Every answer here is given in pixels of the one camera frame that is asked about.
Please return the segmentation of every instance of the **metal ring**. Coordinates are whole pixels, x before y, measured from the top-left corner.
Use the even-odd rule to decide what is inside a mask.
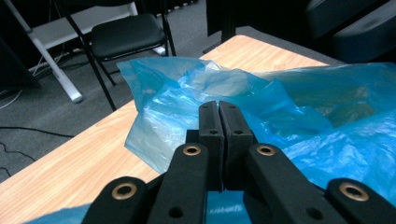
[[[129,188],[129,191],[126,193],[121,193],[120,189],[122,188]],[[125,200],[125,199],[129,199],[132,196],[134,196],[134,194],[137,192],[137,186],[133,183],[123,183],[123,184],[119,184],[118,186],[116,186],[113,191],[111,192],[111,195],[113,196],[114,199],[117,200]]]
[[[201,149],[196,146],[186,146],[183,149],[183,153],[188,156],[196,156],[201,153]]]
[[[272,147],[269,146],[258,146],[257,151],[263,156],[274,156],[275,151]]]
[[[348,198],[353,199],[355,201],[365,202],[369,200],[369,195],[367,194],[367,192],[364,189],[354,184],[342,183],[340,185],[340,190]]]

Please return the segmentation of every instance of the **chair seat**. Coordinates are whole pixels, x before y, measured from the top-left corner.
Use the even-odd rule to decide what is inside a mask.
[[[166,42],[163,29],[151,14],[99,24],[92,28],[91,39],[92,53],[102,61]]]

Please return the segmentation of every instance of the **wooden table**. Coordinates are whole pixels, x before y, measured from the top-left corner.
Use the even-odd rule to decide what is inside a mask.
[[[323,63],[237,35],[202,57],[247,71]],[[129,175],[149,182],[158,174],[124,147],[137,115],[130,102],[0,185],[0,223],[21,223],[91,203],[111,180]]]

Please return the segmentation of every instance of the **black chair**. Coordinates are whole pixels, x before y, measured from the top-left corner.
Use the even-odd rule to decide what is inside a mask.
[[[168,20],[166,18],[166,4],[165,0],[155,0],[156,2],[147,2],[142,0],[144,13],[139,13],[135,16],[129,16],[115,21],[108,21],[98,24],[92,28],[91,44],[79,30],[75,21],[69,13],[69,7],[117,7],[132,3],[134,0],[55,0],[56,6],[59,8],[63,16],[68,20],[73,29],[78,34],[82,47],[88,57],[92,69],[99,80],[99,83],[105,93],[105,96],[110,103],[113,110],[116,110],[113,100],[108,92],[108,89],[103,81],[97,62],[102,68],[112,85],[116,83],[111,78],[110,74],[103,65],[103,62],[118,59],[120,57],[128,56],[148,49],[155,49],[160,46],[165,46],[165,55],[169,56],[168,42],[172,50],[172,55],[176,56],[175,46],[173,43],[171,30]],[[149,11],[149,7],[156,4],[161,9],[159,14],[162,17],[163,27],[158,24],[156,16],[157,11]]]

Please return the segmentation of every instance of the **table surface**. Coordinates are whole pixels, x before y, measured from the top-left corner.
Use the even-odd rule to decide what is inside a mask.
[[[244,35],[201,59],[251,72],[324,65]],[[121,176],[146,182],[158,176],[124,146],[136,115],[132,101],[1,183],[0,223],[21,223],[91,203],[108,182]]]

